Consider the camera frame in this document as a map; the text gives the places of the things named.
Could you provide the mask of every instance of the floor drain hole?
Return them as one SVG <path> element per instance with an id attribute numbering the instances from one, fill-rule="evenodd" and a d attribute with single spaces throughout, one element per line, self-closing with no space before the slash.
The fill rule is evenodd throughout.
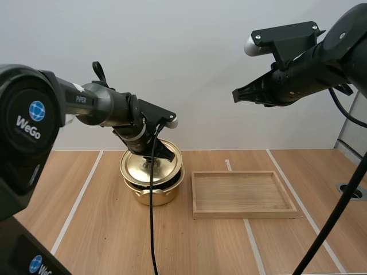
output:
<path id="1" fill-rule="evenodd" d="M 342 185 L 340 185 L 340 190 L 344 193 L 344 191 L 346 190 L 346 187 L 347 187 L 347 185 L 346 184 L 342 184 Z M 362 192 L 360 191 L 360 190 L 358 190 L 358 189 L 356 189 L 355 191 L 354 191 L 354 193 L 353 193 L 353 195 L 352 195 L 352 198 L 354 198 L 354 199 L 360 199 L 360 198 L 362 198 L 363 197 L 363 194 L 362 194 Z"/>

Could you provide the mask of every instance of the pot lid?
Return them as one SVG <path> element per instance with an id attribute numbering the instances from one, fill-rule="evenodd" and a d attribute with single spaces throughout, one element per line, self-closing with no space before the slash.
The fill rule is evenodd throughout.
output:
<path id="1" fill-rule="evenodd" d="M 175 157 L 172 162 L 161 158 L 154 160 L 154 186 L 172 179 L 182 166 L 182 155 L 177 146 L 167 140 L 161 139 L 160 141 L 174 153 Z M 123 154 L 120 162 L 120 170 L 124 178 L 140 186 L 149 186 L 150 167 L 151 163 L 143 156 L 134 155 L 129 150 Z"/>

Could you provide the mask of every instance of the white wall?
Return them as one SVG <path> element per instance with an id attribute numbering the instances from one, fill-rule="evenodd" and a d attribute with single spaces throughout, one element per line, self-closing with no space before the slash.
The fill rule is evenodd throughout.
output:
<path id="1" fill-rule="evenodd" d="M 344 119 L 321 92 L 290 107 L 233 103 L 232 91 L 270 69 L 272 56 L 248 57 L 256 29 L 313 20 L 329 30 L 361 1 L 10 1 L 0 9 L 1 63 L 52 70 L 84 84 L 99 60 L 110 86 L 179 117 L 161 137 L 181 149 L 332 148 Z M 349 108 L 353 96 L 340 96 Z M 110 129 L 78 121 L 56 149 L 123 149 Z"/>

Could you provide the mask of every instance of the black cable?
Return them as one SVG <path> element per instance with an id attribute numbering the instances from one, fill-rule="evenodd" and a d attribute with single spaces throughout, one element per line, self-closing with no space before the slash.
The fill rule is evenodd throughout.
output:
<path id="1" fill-rule="evenodd" d="M 160 124 L 154 135 L 153 148 L 151 150 L 151 164 L 150 164 L 150 184 L 149 184 L 149 216 L 150 216 L 150 250 L 151 259 L 153 262 L 154 274 L 158 275 L 157 263 L 154 254 L 154 224 L 153 224 L 153 174 L 154 174 L 154 150 L 157 144 L 158 134 L 165 125 Z"/>
<path id="2" fill-rule="evenodd" d="M 354 118 L 353 116 L 351 116 L 350 114 L 348 114 L 348 112 L 343 108 L 342 104 L 340 103 L 340 101 L 338 100 L 338 97 L 337 95 L 335 94 L 334 92 L 334 89 L 333 88 L 329 88 L 329 92 L 330 92 L 330 95 L 331 97 L 333 98 L 336 106 L 338 107 L 339 111 L 342 112 L 342 114 L 347 118 L 349 119 L 351 122 L 353 123 L 356 123 L 357 125 L 359 126 L 362 126 L 364 128 L 367 128 L 367 123 L 364 123 L 363 121 L 361 120 L 358 120 L 356 118 Z"/>
<path id="3" fill-rule="evenodd" d="M 349 144 L 347 144 L 347 142 L 345 142 L 344 140 L 341 139 L 337 139 L 341 144 L 343 144 L 346 148 L 349 149 L 349 151 L 351 151 L 352 153 L 354 153 L 357 157 L 359 157 L 359 159 L 362 159 L 362 155 L 360 155 L 360 153 L 358 153 L 356 150 L 354 150 Z"/>
<path id="4" fill-rule="evenodd" d="M 324 242 L 324 240 L 329 235 L 330 231 L 340 218 L 349 200 L 351 199 L 354 191 L 356 190 L 362 178 L 366 174 L 366 171 L 367 171 L 367 153 L 362 158 L 352 178 L 350 179 L 344 193 L 340 197 L 340 200 L 338 201 L 336 207 L 334 208 L 333 212 L 327 219 L 319 235 L 316 237 L 316 240 L 311 245 L 310 249 L 308 250 L 306 255 L 303 257 L 303 259 L 293 272 L 293 275 L 300 275 L 304 271 L 306 266 L 310 263 L 312 258 L 315 256 L 317 250 L 320 248 L 320 246 L 322 245 L 322 243 Z"/>

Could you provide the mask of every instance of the wooden table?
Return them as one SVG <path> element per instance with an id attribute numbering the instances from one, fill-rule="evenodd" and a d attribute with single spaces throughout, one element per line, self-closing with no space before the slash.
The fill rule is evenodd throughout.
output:
<path id="1" fill-rule="evenodd" d="M 99 151 L 53 152 L 30 206 L 17 218 L 54 246 Z M 134 200 L 119 170 L 122 152 L 103 152 L 55 256 L 74 274 L 154 274 L 149 209 Z M 286 176 L 282 177 L 280 169 Z M 290 274 L 335 206 L 337 183 L 355 169 L 337 150 L 184 151 L 179 195 L 154 207 L 159 274 Z M 193 220 L 192 171 L 276 171 L 297 219 Z M 305 207 L 300 204 L 287 187 Z M 367 187 L 367 181 L 361 185 Z M 351 202 L 306 273 L 367 272 L 367 202 Z"/>

